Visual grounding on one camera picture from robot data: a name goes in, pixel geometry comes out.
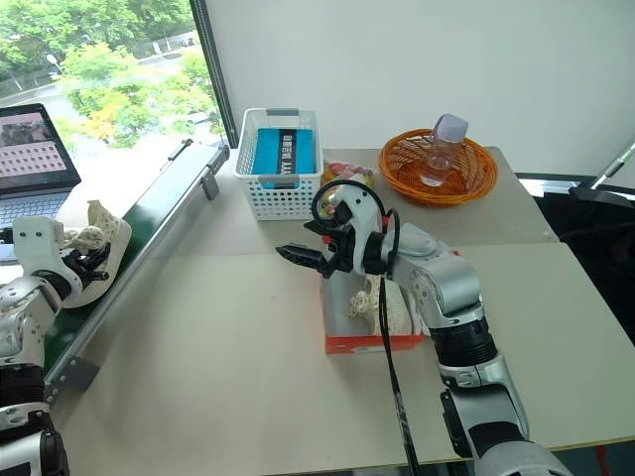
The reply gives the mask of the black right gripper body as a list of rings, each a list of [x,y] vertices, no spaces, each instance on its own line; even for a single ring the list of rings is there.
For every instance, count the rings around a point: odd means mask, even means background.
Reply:
[[[325,228],[320,235],[331,253],[329,258],[323,256],[319,261],[318,270],[323,278],[329,279],[336,271],[365,275],[361,262],[354,262],[355,258],[360,258],[356,253],[362,251],[363,247],[357,242],[357,233],[352,225]]]

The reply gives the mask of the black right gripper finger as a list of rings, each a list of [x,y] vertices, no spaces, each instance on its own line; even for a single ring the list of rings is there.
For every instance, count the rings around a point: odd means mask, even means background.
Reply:
[[[304,227],[317,234],[318,236],[328,236],[330,238],[338,238],[342,235],[342,231],[337,227],[329,224],[323,224],[317,220],[311,220],[304,224]]]
[[[322,272],[326,259],[321,251],[304,245],[286,244],[275,248],[276,252],[294,265]]]

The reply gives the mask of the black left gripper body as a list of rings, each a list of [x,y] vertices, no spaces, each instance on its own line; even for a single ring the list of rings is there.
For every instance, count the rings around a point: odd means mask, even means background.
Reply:
[[[95,254],[89,252],[87,255],[81,255],[75,249],[62,249],[61,258],[64,264],[77,274],[81,288],[84,290],[94,278]]]

